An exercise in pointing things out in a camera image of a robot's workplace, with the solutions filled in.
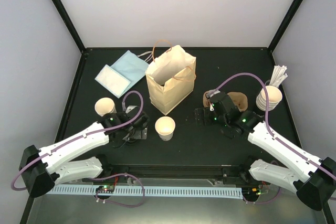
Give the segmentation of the white paper cup single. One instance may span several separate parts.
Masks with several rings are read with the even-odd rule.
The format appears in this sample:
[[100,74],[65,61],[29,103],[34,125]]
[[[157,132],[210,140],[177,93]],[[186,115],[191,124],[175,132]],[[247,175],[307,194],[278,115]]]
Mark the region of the white paper cup single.
[[175,121],[169,116],[163,116],[157,119],[155,130],[163,141],[169,141],[173,137],[175,130]]

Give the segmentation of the brown cardboard cup carrier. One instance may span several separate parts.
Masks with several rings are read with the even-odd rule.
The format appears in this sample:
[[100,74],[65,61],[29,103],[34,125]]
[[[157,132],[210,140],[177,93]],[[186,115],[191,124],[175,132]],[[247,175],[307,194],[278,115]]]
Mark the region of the brown cardboard cup carrier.
[[[203,94],[203,106],[205,108],[210,106],[210,101],[209,99],[206,97],[206,95],[209,93],[209,91],[206,91]],[[241,92],[229,92],[228,96],[231,98],[231,100],[233,101],[234,105],[236,105],[240,112],[244,112],[248,109],[248,98],[245,94],[241,93]]]

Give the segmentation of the beige paper bag with handles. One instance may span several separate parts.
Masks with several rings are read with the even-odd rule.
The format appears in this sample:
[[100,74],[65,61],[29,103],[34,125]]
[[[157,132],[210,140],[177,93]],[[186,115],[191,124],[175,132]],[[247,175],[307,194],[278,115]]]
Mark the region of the beige paper bag with handles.
[[[156,57],[154,52],[159,42],[167,43],[169,49]],[[152,48],[152,62],[145,77],[152,105],[168,115],[194,90],[196,57],[180,45],[172,46],[167,40],[158,40]]]

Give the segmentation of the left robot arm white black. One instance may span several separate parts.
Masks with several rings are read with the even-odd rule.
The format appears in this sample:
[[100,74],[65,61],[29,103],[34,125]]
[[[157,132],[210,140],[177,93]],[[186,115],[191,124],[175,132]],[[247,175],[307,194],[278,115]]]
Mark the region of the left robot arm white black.
[[149,117],[139,107],[130,111],[108,113],[81,132],[53,145],[24,149],[19,171],[25,189],[32,198],[40,197],[56,185],[83,178],[108,181],[113,174],[103,155],[75,159],[99,146],[125,143],[141,138]]

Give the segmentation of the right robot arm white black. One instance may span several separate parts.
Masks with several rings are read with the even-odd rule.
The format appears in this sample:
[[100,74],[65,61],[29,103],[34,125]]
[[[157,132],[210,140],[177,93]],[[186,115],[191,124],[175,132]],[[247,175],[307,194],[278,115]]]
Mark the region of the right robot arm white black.
[[239,179],[250,184],[254,180],[269,182],[291,191],[309,208],[320,211],[335,192],[335,161],[321,159],[294,145],[274,131],[266,119],[253,111],[240,111],[229,95],[216,91],[209,105],[195,109],[201,125],[218,124],[230,136],[247,136],[247,141],[262,148],[282,163],[281,166],[262,159],[238,171]]

